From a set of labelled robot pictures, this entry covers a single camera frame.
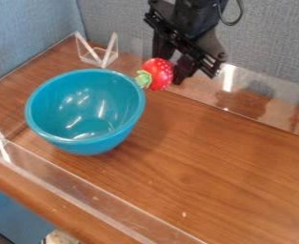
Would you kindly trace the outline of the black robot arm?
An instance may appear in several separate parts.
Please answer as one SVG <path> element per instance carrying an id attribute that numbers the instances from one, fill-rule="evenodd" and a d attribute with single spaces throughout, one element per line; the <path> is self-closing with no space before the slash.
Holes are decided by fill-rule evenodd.
<path id="1" fill-rule="evenodd" d="M 154 29 L 152 57 L 170 60 L 175 51 L 174 83 L 179 85 L 198 70 L 214 78 L 228 55 L 216 27 L 230 0 L 150 0 L 146 22 Z"/>

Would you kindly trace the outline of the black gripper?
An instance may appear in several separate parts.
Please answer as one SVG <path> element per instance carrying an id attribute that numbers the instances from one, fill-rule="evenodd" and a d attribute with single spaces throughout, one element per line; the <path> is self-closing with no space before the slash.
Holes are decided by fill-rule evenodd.
<path id="1" fill-rule="evenodd" d="M 230 0 L 150 0 L 146 22 L 154 29 L 152 57 L 180 57 L 174 83 L 179 85 L 198 70 L 214 78 L 228 59 L 216 27 Z"/>

